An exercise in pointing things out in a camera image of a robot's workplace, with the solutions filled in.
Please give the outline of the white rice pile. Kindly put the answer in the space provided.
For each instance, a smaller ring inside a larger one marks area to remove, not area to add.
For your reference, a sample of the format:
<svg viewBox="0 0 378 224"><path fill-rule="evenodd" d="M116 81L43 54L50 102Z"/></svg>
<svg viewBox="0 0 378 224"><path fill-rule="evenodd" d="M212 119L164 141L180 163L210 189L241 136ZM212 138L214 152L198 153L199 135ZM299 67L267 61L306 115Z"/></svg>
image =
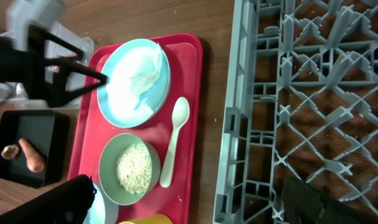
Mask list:
<svg viewBox="0 0 378 224"><path fill-rule="evenodd" d="M116 161L116 178L131 194L143 194L151 180L151 156L142 143L130 144Z"/></svg>

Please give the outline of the yellow plastic cup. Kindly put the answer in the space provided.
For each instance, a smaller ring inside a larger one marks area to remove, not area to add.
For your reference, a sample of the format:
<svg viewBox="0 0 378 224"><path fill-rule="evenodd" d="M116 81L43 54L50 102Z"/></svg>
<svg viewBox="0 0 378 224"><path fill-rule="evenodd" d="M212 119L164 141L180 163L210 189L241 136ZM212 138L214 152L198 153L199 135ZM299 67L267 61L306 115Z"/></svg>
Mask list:
<svg viewBox="0 0 378 224"><path fill-rule="evenodd" d="M172 224L172 221L163 214L154 214L147 217L123 221L119 224Z"/></svg>

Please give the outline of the light blue bowl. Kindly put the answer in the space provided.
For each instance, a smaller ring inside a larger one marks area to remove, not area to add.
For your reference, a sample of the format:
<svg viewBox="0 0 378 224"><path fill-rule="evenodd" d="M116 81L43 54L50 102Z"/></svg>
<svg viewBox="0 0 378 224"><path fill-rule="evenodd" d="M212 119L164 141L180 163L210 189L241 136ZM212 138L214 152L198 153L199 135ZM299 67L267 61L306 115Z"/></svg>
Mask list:
<svg viewBox="0 0 378 224"><path fill-rule="evenodd" d="M95 199L83 224L115 224L119 206L106 196L99 182L94 182L93 186L96 190Z"/></svg>

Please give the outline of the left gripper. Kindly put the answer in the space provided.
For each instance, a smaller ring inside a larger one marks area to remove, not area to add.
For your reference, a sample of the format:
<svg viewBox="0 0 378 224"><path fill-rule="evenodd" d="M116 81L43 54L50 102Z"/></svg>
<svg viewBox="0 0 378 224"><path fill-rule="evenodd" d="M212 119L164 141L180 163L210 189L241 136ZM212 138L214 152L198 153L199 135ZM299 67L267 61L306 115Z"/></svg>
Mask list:
<svg viewBox="0 0 378 224"><path fill-rule="evenodd" d="M0 36L0 83L22 83L30 98L46 100L51 108L61 107L108 83L108 77L74 60L83 59L78 47L51 33L66 5L59 0L18 0L7 10L7 35ZM72 51L75 56L48 58L46 42L53 42ZM58 66L53 82L45 81L48 66ZM95 78L97 83L66 90L67 78L79 73Z"/></svg>

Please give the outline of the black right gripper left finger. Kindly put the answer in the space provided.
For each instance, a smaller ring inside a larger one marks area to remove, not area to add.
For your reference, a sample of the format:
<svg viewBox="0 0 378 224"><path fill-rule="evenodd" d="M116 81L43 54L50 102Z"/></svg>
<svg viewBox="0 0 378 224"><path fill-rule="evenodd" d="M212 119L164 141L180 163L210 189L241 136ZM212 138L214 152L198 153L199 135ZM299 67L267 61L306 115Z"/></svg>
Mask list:
<svg viewBox="0 0 378 224"><path fill-rule="evenodd" d="M82 174L0 215L0 224L83 223L96 193L92 178Z"/></svg>

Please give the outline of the white plastic spoon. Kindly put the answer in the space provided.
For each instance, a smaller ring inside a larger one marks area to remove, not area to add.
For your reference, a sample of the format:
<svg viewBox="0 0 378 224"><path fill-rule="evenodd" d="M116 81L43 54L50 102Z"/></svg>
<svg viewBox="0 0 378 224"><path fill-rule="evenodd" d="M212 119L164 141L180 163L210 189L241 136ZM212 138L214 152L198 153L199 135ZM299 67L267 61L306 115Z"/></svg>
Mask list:
<svg viewBox="0 0 378 224"><path fill-rule="evenodd" d="M188 121L189 116L190 106L188 100L183 96L179 97L172 111L172 133L159 178L159 184L163 188L168 188L171 185L179 132Z"/></svg>

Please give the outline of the white napkin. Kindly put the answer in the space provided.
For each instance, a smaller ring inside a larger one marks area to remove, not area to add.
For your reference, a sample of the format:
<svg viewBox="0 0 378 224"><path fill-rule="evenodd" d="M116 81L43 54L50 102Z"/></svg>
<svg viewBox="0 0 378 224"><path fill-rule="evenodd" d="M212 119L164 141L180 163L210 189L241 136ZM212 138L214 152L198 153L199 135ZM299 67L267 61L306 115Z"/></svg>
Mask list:
<svg viewBox="0 0 378 224"><path fill-rule="evenodd" d="M154 110L143 96L159 79L163 64L161 47L135 47L129 50L111 74L107 85L110 110L127 123L148 119Z"/></svg>

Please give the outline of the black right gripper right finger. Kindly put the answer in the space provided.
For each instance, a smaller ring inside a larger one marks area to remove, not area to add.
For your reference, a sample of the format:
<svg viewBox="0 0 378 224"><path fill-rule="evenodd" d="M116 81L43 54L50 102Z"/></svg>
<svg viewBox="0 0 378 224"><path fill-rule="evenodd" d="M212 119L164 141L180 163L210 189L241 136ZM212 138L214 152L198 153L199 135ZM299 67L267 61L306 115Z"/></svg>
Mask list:
<svg viewBox="0 0 378 224"><path fill-rule="evenodd" d="M281 197L285 215L291 224L373 224L376 222L294 177L285 180Z"/></svg>

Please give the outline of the orange carrot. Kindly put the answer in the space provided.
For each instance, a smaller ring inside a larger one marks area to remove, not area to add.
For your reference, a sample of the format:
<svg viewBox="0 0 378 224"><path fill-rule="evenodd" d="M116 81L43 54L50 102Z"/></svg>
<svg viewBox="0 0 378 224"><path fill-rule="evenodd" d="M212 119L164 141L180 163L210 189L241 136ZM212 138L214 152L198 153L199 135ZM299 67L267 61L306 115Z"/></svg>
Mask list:
<svg viewBox="0 0 378 224"><path fill-rule="evenodd" d="M31 143L20 138L19 144L26 157L27 167L31 172L38 173L45 169L44 158L34 149Z"/></svg>

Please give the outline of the green bowl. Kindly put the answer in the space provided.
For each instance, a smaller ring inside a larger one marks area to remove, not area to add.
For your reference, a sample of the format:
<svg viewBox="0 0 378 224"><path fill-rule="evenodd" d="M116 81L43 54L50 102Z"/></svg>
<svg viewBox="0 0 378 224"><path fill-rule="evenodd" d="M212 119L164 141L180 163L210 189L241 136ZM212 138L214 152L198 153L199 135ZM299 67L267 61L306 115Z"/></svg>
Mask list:
<svg viewBox="0 0 378 224"><path fill-rule="evenodd" d="M142 143L151 156L151 180L147 191L143 194L131 194L122 187L116 178L116 161L123 150L130 144ZM106 144L99 162L99 179L107 197L118 205L132 205L143 198L157 184L160 176L161 164L157 151L148 142L134 134L119 134Z"/></svg>

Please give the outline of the light blue plate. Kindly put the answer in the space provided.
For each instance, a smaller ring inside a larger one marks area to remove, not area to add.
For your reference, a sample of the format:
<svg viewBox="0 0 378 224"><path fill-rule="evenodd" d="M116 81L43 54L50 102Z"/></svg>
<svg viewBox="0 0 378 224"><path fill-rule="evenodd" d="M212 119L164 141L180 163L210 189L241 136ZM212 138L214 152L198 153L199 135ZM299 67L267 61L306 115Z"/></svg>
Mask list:
<svg viewBox="0 0 378 224"><path fill-rule="evenodd" d="M161 46L163 64L159 79L155 82L154 86L143 95L147 99L150 107L154 110L154 113L148 119L142 120L138 123L127 123L116 118L116 116L114 116L110 110L108 93L106 91L106 87L111 81L111 74L115 71L118 62L121 60L124 54L135 47L155 47L157 44L160 46L159 43L149 39L134 39L119 46L106 60L101 73L108 77L108 83L104 87L97 90L97 101L103 117L112 125L119 128L133 128L135 126L139 126L150 120L150 118L152 118L161 109L162 105L166 101L171 86L171 69L166 53Z"/></svg>

